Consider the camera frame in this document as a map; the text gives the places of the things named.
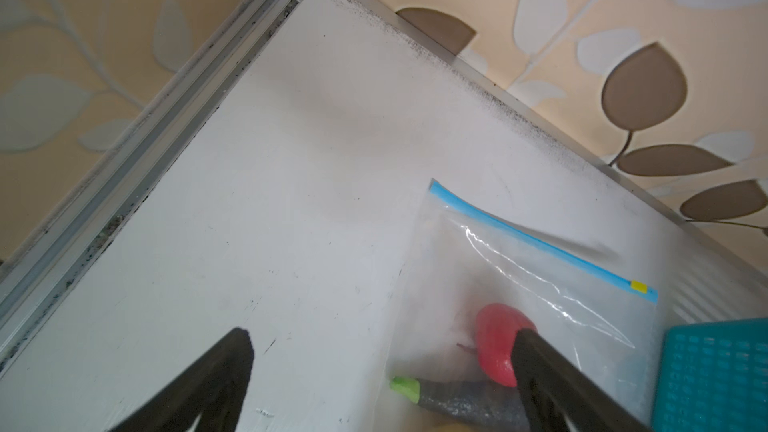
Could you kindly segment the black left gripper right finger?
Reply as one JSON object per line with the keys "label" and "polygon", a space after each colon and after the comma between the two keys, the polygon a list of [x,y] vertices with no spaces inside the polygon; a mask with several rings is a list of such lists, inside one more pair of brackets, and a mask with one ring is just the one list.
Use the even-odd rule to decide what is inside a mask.
{"label": "black left gripper right finger", "polygon": [[647,431],[532,329],[520,330],[511,361],[532,431]]}

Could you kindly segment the clear zip top bag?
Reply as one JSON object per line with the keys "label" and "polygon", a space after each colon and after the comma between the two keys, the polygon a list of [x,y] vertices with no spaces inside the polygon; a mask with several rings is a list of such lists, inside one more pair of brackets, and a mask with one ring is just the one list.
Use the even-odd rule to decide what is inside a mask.
{"label": "clear zip top bag", "polygon": [[375,430],[494,431],[422,409],[389,388],[396,376],[492,381],[475,347],[475,317],[492,303],[524,313],[582,374],[649,421],[658,302],[650,286],[637,293],[632,280],[503,222],[438,182],[423,202],[401,279]]}

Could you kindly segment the dark toy eggplant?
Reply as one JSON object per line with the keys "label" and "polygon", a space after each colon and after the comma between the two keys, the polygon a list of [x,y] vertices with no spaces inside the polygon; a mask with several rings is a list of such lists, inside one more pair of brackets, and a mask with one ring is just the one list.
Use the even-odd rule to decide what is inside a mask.
{"label": "dark toy eggplant", "polygon": [[519,391],[492,381],[436,382],[396,376],[389,388],[418,407],[494,431],[529,431]]}

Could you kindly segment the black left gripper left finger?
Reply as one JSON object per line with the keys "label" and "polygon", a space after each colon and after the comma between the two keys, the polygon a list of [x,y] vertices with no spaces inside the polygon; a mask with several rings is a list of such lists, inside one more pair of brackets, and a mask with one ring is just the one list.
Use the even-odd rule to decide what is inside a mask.
{"label": "black left gripper left finger", "polygon": [[115,431],[234,431],[254,361],[249,333],[234,328],[116,425]]}

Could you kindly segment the red toy apple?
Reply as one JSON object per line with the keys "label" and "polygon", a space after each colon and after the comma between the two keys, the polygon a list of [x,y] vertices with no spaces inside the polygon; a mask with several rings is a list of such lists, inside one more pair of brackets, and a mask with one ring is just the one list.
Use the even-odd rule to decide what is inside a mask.
{"label": "red toy apple", "polygon": [[502,303],[486,305],[475,317],[479,366],[492,381],[505,387],[517,387],[511,354],[522,329],[536,331],[537,327],[520,310]]}

